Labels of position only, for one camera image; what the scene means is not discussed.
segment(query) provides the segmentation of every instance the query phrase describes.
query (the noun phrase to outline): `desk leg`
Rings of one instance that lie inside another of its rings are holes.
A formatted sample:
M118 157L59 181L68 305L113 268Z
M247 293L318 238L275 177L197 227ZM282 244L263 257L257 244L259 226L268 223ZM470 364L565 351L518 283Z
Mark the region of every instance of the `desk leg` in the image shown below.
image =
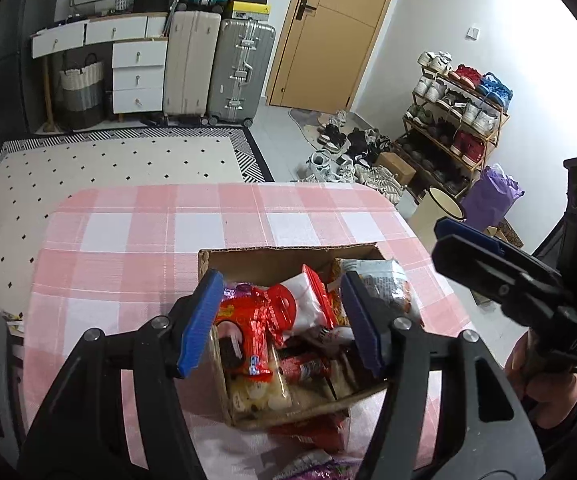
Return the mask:
M48 56L42 57L42 73L44 76L44 102L46 103L46 125L45 132L55 131L55 120L53 118L53 103L51 101L50 76L48 74Z

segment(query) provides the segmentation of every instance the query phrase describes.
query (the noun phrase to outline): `pink and white tablecloth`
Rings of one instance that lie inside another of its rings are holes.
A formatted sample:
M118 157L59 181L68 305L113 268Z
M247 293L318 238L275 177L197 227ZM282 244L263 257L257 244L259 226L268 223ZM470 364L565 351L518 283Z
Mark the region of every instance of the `pink and white tablecloth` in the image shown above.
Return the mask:
M27 317L24 401L31 424L67 355L90 327L134 330L168 313L198 283L200 249L334 246L378 242L406 270L429 332L457 335L468 316L427 251L378 192L358 184L209 184L83 190L51 216L38 256ZM227 428L214 377L203 364L178 381L188 428L209 479L256 478L290 440ZM439 377L431 374L419 452L436 433ZM350 454L372 436L383 394L351 409ZM130 372L123 376L126 435L146 465Z

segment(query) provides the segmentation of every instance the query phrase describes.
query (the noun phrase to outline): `white rug with black diamonds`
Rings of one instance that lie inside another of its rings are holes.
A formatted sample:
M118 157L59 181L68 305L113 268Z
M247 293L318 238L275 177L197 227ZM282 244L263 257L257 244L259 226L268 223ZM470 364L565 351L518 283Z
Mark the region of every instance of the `white rug with black diamonds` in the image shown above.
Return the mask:
M6 142L0 153L0 310L26 312L48 217L77 191L271 181L245 128L128 128Z

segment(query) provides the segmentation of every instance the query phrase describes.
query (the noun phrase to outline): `metal screw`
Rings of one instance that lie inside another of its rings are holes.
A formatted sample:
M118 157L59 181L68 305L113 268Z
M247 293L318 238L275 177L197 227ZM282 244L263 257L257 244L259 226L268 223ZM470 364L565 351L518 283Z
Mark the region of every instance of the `metal screw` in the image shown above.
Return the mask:
M475 343L479 341L479 334L475 332L475 330L464 330L462 337L469 343Z
M398 317L395 321L393 321L393 326L397 330L410 330L412 322L407 317Z
M169 322L170 321L166 316L157 316L153 317L153 319L151 320L151 326L155 330L162 330L169 325Z
M89 328L84 332L84 339L86 341L97 341L102 335L102 331L99 328Z

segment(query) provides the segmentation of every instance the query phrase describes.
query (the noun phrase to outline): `black door handle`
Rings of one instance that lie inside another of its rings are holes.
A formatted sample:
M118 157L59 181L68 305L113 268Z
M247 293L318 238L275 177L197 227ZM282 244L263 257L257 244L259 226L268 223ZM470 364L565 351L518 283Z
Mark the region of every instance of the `black door handle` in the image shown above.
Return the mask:
M299 9L297 9L297 15L295 17L295 19L300 22L303 18L303 12L308 9L308 10L317 10L317 7L312 7L310 5L307 5L308 0L302 0L299 4Z

